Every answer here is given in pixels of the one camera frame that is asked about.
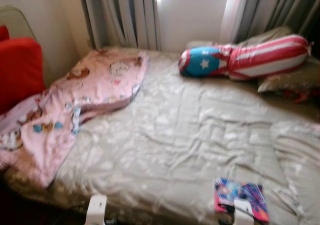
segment blue star pattern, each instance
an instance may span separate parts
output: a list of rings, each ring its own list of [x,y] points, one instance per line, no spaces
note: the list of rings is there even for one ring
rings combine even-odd
[[[186,68],[181,73],[183,75],[192,75],[193,77],[209,75],[219,68],[220,60],[212,56],[216,53],[219,53],[219,49],[214,47],[197,47],[190,49],[189,62],[187,60]]]

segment mattress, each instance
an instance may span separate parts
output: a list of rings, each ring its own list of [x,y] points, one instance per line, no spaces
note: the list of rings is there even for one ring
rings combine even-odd
[[[263,185],[270,224],[317,224],[316,107],[258,95],[248,82],[185,78],[179,54],[148,54],[135,99],[80,127],[47,189],[12,168],[4,174],[8,185],[26,198],[83,212],[91,195],[105,194],[107,216],[129,224],[212,225],[213,181],[228,177]]]

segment red pillow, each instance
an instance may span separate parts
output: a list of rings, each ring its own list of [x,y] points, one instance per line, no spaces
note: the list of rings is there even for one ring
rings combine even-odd
[[[0,26],[0,42],[9,39],[9,31],[6,26]]]
[[[0,41],[0,114],[45,89],[42,51],[32,38]]]

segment beige pillow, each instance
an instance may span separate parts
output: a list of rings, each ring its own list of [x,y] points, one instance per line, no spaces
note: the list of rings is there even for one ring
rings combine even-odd
[[[320,61],[310,57],[290,73],[268,76],[259,80],[258,93],[278,90],[305,90],[320,86]]]

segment pink blanket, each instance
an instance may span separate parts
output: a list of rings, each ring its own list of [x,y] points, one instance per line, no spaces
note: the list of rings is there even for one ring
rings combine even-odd
[[[0,116],[0,170],[14,167],[47,187],[75,142],[79,125],[125,107],[137,93],[149,58],[92,51],[41,94]]]

